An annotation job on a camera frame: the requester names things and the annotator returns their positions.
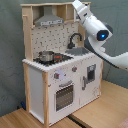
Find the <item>cabinet door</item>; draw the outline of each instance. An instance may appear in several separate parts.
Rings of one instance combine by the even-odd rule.
[[[93,56],[82,61],[80,106],[84,106],[99,96],[102,60]]]

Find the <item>knob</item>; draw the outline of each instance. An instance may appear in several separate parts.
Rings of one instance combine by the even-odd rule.
[[[77,67],[73,67],[73,68],[72,68],[72,71],[73,71],[73,72],[76,72],[76,70],[77,70]]]
[[[55,78],[55,79],[59,79],[59,74],[58,74],[58,73],[55,73],[55,74],[54,74],[54,78]]]

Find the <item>pot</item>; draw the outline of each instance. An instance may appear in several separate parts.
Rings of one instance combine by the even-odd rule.
[[[39,58],[43,62],[53,61],[54,60],[54,52],[53,51],[39,52]]]

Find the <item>backsplash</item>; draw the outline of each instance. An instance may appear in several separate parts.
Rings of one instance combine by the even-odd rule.
[[[78,33],[78,22],[35,27],[32,29],[33,58],[44,50],[66,50],[70,43],[70,37]],[[78,46],[78,36],[73,38],[73,43]]]

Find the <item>toy sink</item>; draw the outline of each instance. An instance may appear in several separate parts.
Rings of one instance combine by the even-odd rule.
[[[87,53],[89,53],[89,51],[84,48],[84,47],[77,47],[77,48],[73,48],[73,49],[68,49],[65,51],[65,53],[74,55],[74,56],[81,56],[81,55],[85,55]]]

